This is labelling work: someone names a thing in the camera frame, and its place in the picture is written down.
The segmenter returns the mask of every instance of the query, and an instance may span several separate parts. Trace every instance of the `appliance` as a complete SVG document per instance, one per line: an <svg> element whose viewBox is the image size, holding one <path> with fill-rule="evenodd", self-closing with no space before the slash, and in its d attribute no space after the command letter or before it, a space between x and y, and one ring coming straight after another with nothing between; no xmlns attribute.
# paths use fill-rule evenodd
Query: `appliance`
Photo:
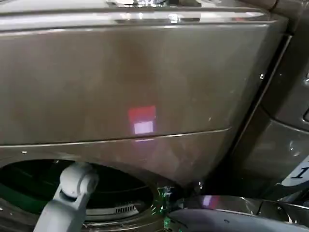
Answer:
<svg viewBox="0 0 309 232"><path fill-rule="evenodd" d="M231 173L226 181L236 188L219 192L295 200L309 188L309 9L303 1L279 0L270 11L290 19L286 50L224 165Z"/></svg>
<svg viewBox="0 0 309 232"><path fill-rule="evenodd" d="M70 161L100 176L84 231L160 229L163 199L228 151L286 26L233 0L2 1L1 229L31 230Z"/></svg>

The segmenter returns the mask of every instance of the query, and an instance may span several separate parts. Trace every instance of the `sticker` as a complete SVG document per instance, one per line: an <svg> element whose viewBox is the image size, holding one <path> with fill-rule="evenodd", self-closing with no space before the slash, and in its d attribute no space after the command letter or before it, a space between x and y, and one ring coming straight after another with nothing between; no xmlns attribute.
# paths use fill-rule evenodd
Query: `sticker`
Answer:
<svg viewBox="0 0 309 232"><path fill-rule="evenodd" d="M282 182L283 186L296 186L309 181L309 156L307 156Z"/></svg>

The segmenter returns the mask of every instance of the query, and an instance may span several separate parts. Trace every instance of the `green light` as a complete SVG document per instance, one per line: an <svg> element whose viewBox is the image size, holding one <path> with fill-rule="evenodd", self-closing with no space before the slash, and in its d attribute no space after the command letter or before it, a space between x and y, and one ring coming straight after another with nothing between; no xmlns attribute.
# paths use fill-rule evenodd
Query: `green light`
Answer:
<svg viewBox="0 0 309 232"><path fill-rule="evenodd" d="M164 219L164 228L168 229L169 228L169 224L170 224L170 219L168 217L166 217Z"/></svg>

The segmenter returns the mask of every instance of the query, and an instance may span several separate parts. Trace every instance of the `metal surface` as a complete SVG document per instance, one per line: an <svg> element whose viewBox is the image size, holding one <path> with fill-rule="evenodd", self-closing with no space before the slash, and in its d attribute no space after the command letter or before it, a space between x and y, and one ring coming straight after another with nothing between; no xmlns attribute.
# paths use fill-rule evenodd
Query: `metal surface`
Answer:
<svg viewBox="0 0 309 232"><path fill-rule="evenodd" d="M261 200L243 197L209 195L185 199L183 207L235 211L244 214L257 215L260 210L261 202Z"/></svg>
<svg viewBox="0 0 309 232"><path fill-rule="evenodd" d="M277 0L242 0L248 4L252 4L253 6L259 6L266 10L271 10L276 6Z"/></svg>
<svg viewBox="0 0 309 232"><path fill-rule="evenodd" d="M1 143L230 128L259 87L266 64L258 60L269 60L280 26L275 21L224 29L209 24L3 33ZM151 113L132 116L147 107ZM137 130L140 122L151 125Z"/></svg>
<svg viewBox="0 0 309 232"><path fill-rule="evenodd" d="M185 185L216 166L226 152L229 136L229 130L218 130L146 139L0 146L0 167L32 159L83 160L145 181L167 178Z"/></svg>
<svg viewBox="0 0 309 232"><path fill-rule="evenodd" d="M280 183L308 156L309 133L281 124L259 108L233 153L231 194L277 200L308 186Z"/></svg>
<svg viewBox="0 0 309 232"><path fill-rule="evenodd" d="M301 18L295 34L265 94L262 105L278 121L309 130L309 123L303 119L309 109L309 87L306 84L309 70L307 45L309 8L306 3L301 5Z"/></svg>
<svg viewBox="0 0 309 232"><path fill-rule="evenodd" d="M236 1L26 2L1 7L0 166L80 160L181 186L222 159L286 25Z"/></svg>
<svg viewBox="0 0 309 232"><path fill-rule="evenodd" d="M309 208L283 202L256 200L235 196L208 195L185 199L183 208L211 209L309 227Z"/></svg>
<svg viewBox="0 0 309 232"><path fill-rule="evenodd" d="M169 213L164 227L177 232L309 231L309 208L232 196L186 199Z"/></svg>

